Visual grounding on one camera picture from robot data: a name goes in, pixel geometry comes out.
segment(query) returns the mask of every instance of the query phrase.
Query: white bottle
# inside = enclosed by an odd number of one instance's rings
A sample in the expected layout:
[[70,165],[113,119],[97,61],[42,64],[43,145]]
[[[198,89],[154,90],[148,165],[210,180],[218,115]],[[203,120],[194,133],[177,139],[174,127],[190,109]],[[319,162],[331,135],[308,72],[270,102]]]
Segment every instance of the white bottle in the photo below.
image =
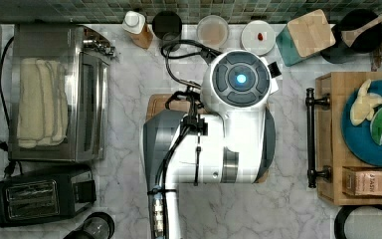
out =
[[153,34],[149,31],[143,15],[128,11],[123,20],[122,28],[128,33],[135,45],[144,49],[150,47]]

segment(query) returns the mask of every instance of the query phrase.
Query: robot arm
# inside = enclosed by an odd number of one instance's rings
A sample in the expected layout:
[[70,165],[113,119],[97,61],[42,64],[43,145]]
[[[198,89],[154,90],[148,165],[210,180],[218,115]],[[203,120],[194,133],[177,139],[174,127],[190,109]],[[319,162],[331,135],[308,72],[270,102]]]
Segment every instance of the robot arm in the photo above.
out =
[[[175,145],[184,113],[164,111],[146,123],[142,141],[147,186],[152,190],[152,238],[182,238],[178,183],[253,183],[263,176],[275,151],[275,125],[267,100],[276,89],[264,60],[245,51],[225,53],[212,62],[201,88],[204,107],[212,113],[202,116],[205,132],[191,130]],[[154,136],[148,133],[152,130],[157,131]],[[170,160],[163,170],[156,170],[166,163],[169,148],[174,148]]]

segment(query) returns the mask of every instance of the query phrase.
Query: black canister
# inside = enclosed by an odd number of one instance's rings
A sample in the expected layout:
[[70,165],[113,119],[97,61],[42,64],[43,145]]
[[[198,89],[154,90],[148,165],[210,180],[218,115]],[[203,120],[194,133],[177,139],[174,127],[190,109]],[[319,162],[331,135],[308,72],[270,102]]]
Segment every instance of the black canister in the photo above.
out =
[[382,24],[378,24],[362,33],[351,47],[342,41],[342,31],[358,29],[377,15],[366,9],[357,9],[349,12],[338,24],[331,29],[336,43],[320,52],[321,56],[329,63],[339,64],[350,62],[357,54],[370,53],[380,47],[382,43]]
[[[161,46],[171,41],[181,40],[182,20],[174,12],[159,12],[151,23],[154,35],[161,41]],[[178,50],[180,45],[176,45],[171,51]]]
[[64,239],[109,239],[113,233],[113,219],[104,212],[95,212]]

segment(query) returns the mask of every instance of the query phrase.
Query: metal bracket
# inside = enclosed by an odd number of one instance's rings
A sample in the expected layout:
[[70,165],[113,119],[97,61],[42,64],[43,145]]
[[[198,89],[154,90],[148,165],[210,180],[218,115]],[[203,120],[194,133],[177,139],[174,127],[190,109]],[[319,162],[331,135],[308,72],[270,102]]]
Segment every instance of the metal bracket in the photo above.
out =
[[325,181],[331,182],[331,167],[325,166],[322,171],[317,171],[315,169],[315,117],[314,117],[314,107],[315,105],[323,106],[325,110],[330,107],[330,95],[325,95],[321,99],[314,98],[314,89],[306,89],[305,105],[307,107],[306,118],[307,118],[307,140],[308,140],[308,187],[316,187],[316,179],[322,177]]

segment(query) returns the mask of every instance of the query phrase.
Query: wooden spoon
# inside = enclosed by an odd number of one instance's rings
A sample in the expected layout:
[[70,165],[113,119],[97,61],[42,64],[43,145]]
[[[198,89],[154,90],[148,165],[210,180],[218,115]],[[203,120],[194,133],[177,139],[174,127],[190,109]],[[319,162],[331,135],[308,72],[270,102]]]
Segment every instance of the wooden spoon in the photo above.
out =
[[378,16],[376,19],[372,20],[371,22],[365,24],[364,26],[352,30],[352,31],[342,31],[342,41],[346,43],[348,47],[351,47],[353,43],[355,42],[356,38],[359,37],[363,32],[367,31],[368,29],[374,27],[375,25],[382,22],[382,14]]

